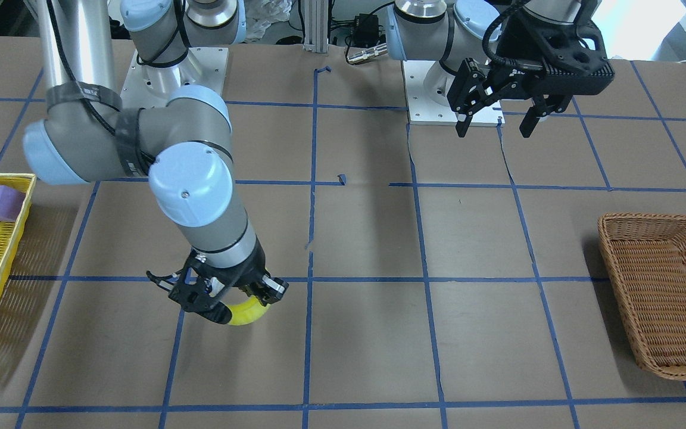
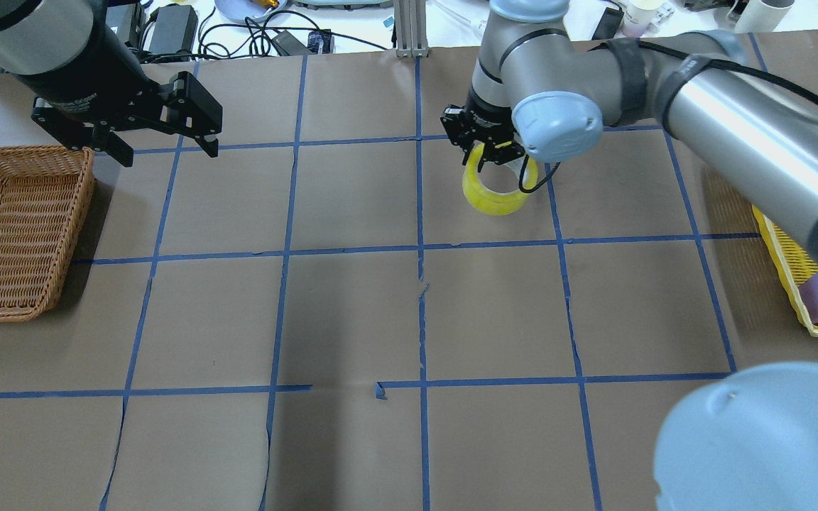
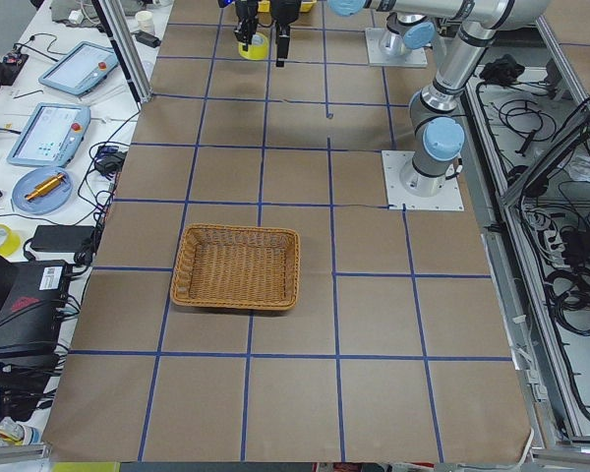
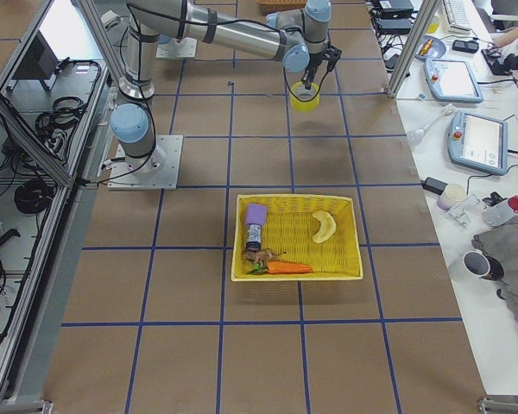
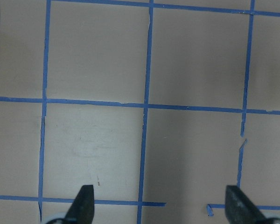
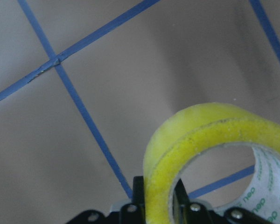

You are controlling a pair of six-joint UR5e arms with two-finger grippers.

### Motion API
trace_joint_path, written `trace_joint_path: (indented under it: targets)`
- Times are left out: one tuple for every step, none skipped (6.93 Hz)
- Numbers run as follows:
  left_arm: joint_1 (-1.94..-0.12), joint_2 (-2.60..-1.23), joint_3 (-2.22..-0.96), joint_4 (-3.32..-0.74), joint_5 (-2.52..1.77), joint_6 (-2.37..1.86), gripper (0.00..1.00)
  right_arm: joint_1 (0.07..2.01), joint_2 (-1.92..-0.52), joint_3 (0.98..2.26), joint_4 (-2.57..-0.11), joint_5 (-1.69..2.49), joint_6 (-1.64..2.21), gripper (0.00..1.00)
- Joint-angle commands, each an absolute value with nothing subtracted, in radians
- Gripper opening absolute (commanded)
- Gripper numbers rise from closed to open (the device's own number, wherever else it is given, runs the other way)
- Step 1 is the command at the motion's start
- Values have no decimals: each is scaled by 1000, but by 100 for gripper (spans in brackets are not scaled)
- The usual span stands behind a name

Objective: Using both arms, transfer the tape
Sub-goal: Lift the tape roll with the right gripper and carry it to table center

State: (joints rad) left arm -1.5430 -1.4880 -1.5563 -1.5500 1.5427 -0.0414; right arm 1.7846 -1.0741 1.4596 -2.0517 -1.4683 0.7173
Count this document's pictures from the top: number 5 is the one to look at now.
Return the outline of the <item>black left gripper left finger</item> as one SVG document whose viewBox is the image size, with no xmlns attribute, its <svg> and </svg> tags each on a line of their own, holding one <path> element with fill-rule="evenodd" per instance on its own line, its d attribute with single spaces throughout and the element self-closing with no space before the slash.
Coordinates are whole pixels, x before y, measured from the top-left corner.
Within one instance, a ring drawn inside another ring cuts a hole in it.
<svg viewBox="0 0 280 224">
<path fill-rule="evenodd" d="M 91 224 L 94 219 L 94 188 L 93 185 L 83 185 L 64 220 L 66 224 Z"/>
</svg>

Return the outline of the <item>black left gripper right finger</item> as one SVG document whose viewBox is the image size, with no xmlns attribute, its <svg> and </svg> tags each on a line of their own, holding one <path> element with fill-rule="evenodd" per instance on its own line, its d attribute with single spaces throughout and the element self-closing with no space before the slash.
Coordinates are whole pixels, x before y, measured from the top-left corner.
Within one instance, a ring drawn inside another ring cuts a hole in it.
<svg viewBox="0 0 280 224">
<path fill-rule="evenodd" d="M 267 218 L 236 185 L 225 189 L 225 216 L 230 224 L 258 224 Z"/>
</svg>

